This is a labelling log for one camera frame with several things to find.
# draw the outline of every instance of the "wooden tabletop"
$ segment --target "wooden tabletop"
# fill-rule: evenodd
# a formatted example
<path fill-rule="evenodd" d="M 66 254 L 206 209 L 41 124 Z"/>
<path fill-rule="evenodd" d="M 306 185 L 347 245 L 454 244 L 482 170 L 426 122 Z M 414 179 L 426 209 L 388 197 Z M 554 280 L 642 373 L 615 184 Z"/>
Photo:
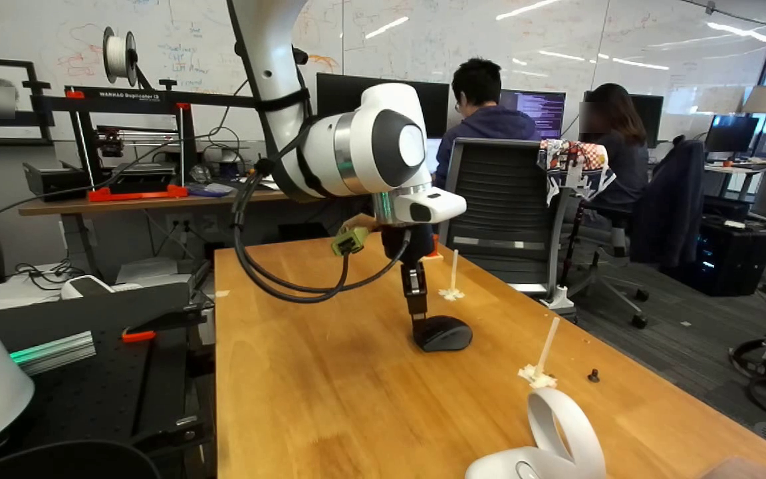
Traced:
<path fill-rule="evenodd" d="M 207 204 L 228 204 L 235 200 L 236 192 L 220 198 L 186 196 L 184 198 L 153 198 L 147 200 L 103 201 L 91 203 L 86 198 L 79 200 L 51 201 L 33 200 L 19 207 L 19 215 L 67 215 L 72 213 L 123 212 L 124 210 L 151 210 L 155 208 L 178 208 L 182 206 L 206 206 Z M 257 190 L 251 201 L 288 200 L 282 191 Z"/>
<path fill-rule="evenodd" d="M 530 387 L 517 371 L 538 361 L 553 314 L 463 259 L 465 297 L 445 301 L 437 291 L 451 253 L 441 250 L 444 260 L 426 261 L 430 313 L 474 331 L 455 353 L 413 345 L 398 267 L 300 305 L 259 291 L 230 249 L 217 253 L 219 477 L 454 479 L 487 454 L 534 445 Z M 334 285 L 340 275 L 327 239 L 249 251 L 298 284 Z M 371 236 L 350 259 L 349 281 L 386 263 Z M 593 368 L 598 384 L 586 378 Z M 545 370 L 592 422 L 611 477 L 696 478 L 731 456 L 766 464 L 763 439 L 569 322 Z"/>

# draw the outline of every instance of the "dark hoodie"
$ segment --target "dark hoodie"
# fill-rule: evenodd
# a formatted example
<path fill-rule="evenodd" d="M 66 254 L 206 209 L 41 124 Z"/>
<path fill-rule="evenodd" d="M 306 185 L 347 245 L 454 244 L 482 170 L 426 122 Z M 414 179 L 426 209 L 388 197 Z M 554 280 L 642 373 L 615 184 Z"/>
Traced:
<path fill-rule="evenodd" d="M 451 148 L 457 138 L 490 138 L 493 140 L 540 140 L 537 125 L 528 115 L 504 106 L 484 106 L 465 118 L 460 124 L 445 132 L 437 153 L 436 181 L 434 185 L 445 188 L 447 168 L 451 161 Z"/>

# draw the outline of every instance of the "white filament spool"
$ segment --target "white filament spool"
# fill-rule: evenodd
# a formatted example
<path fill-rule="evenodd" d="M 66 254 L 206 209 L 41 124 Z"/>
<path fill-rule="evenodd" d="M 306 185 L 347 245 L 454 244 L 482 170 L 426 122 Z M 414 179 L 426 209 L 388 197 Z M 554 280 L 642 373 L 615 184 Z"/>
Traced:
<path fill-rule="evenodd" d="M 136 85 L 138 55 L 131 31 L 126 33 L 124 39 L 124 37 L 116 37 L 112 27 L 106 27 L 102 34 L 102 60 L 109 82 L 113 84 L 118 77 L 122 77 L 128 79 L 130 86 Z"/>

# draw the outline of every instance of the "gray carpet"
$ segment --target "gray carpet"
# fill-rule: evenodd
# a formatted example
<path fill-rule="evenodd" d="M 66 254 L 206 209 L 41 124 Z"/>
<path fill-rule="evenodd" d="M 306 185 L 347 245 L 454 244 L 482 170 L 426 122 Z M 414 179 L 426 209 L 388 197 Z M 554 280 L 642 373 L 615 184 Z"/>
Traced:
<path fill-rule="evenodd" d="M 592 247 L 576 247 L 575 263 L 591 257 Z M 650 292 L 647 302 L 638 303 L 650 324 L 645 330 L 632 327 L 632 310 L 596 285 L 589 296 L 573 298 L 581 328 L 749 430 L 766 422 L 766 412 L 745 394 L 748 379 L 727 358 L 729 348 L 766 334 L 766 296 L 708 297 L 653 267 L 600 267 L 605 276 L 633 281 Z M 571 283 L 581 275 L 573 272 Z"/>

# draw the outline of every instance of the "man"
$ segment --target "man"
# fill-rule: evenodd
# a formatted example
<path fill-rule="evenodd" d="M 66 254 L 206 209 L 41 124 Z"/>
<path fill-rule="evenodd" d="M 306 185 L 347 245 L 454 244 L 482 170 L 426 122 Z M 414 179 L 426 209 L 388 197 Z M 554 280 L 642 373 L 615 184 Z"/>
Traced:
<path fill-rule="evenodd" d="M 498 140 L 540 140 L 533 119 L 522 112 L 499 106 L 501 67 L 483 58 L 472 58 L 459 66 L 451 82 L 455 109 L 463 121 L 445 132 L 439 144 L 439 166 L 434 185 L 445 188 L 451 148 L 457 138 L 492 138 Z"/>

